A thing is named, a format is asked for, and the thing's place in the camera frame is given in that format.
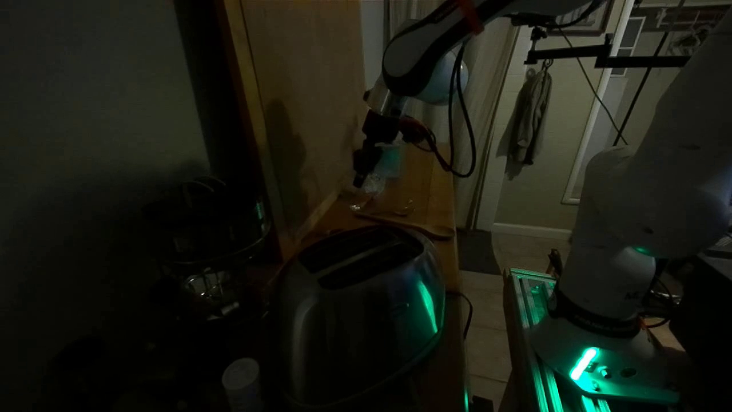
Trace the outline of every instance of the wooden cabinet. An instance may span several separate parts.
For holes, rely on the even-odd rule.
[[[246,139],[282,257],[351,179],[365,115],[359,2],[218,0]]]

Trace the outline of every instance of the wire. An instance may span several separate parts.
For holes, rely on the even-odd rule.
[[[662,318],[659,322],[650,322],[650,325],[646,325],[647,329],[655,329],[655,328],[662,328],[662,325],[667,325],[671,318]]]
[[[475,124],[472,124],[472,117],[469,117],[467,106],[464,106],[463,75],[461,75],[461,61],[463,61],[467,43],[469,43],[469,40],[463,41],[463,45],[461,45],[461,50],[456,56],[456,65],[454,65],[454,74],[452,74],[452,90],[449,90],[449,139],[452,139],[449,172],[454,172],[459,179],[469,179],[476,172],[476,134],[475,134]],[[463,119],[467,124],[469,144],[472,144],[472,162],[469,162],[467,172],[459,172],[456,170],[456,125],[454,125],[454,97],[456,97],[456,90],[459,90],[459,100],[461,100]]]
[[[686,0],[679,0],[676,21],[679,21],[682,10],[685,10],[685,2],[686,2]],[[630,106],[627,112],[624,112],[624,119],[623,119],[623,124],[620,124],[620,131],[618,131],[618,135],[615,135],[613,146],[618,146],[618,139],[623,138],[623,131],[624,131],[627,121],[631,119],[631,115],[635,115],[635,111],[636,111],[636,104],[638,104],[638,98],[640,98],[640,95],[644,95],[644,90],[646,90],[647,75],[650,75],[650,72],[655,69],[655,61],[658,61],[659,52],[662,52],[669,34],[671,34],[671,27],[674,27],[674,25],[669,24],[664,37],[659,40],[659,45],[658,45],[650,65],[646,66],[646,74],[644,74],[640,85],[638,85],[638,90],[636,90],[636,95],[635,95],[635,98],[631,98],[631,106]]]
[[[556,277],[562,277],[565,273],[563,254],[556,248],[551,248],[551,251],[550,251],[547,273],[550,275],[553,273]]]
[[[447,158],[440,154],[437,138],[436,138],[436,134],[432,134],[429,125],[420,124],[420,121],[413,119],[413,117],[404,117],[404,119],[400,119],[400,131],[407,134],[409,139],[413,139],[413,134],[414,134],[413,144],[414,144],[416,148],[422,148],[422,152],[432,152],[436,158],[437,158],[437,162],[440,162],[440,168],[447,170],[447,172],[452,172],[452,175],[456,175],[452,160],[447,160]]]
[[[571,37],[568,37],[563,31],[558,31],[558,32],[565,37],[568,45],[575,48],[575,43],[571,41]],[[582,75],[586,79],[586,82],[589,82],[595,100],[602,106],[604,115],[606,115],[610,121],[613,124],[615,139],[620,138],[620,139],[627,144],[627,139],[623,138],[623,131],[618,128],[618,121],[615,121],[613,112],[612,112],[610,106],[600,98],[600,95],[598,95],[598,90],[595,90],[595,85],[592,85],[592,81],[590,81],[590,75],[589,75],[586,65],[584,65],[579,57],[575,57],[575,59],[576,59],[576,65],[579,65],[579,69],[582,69]]]
[[[472,329],[472,322],[475,322],[475,303],[464,295],[464,293],[456,293],[463,303],[467,303],[467,320],[464,320],[464,328],[463,328],[463,341],[467,338],[467,331]]]

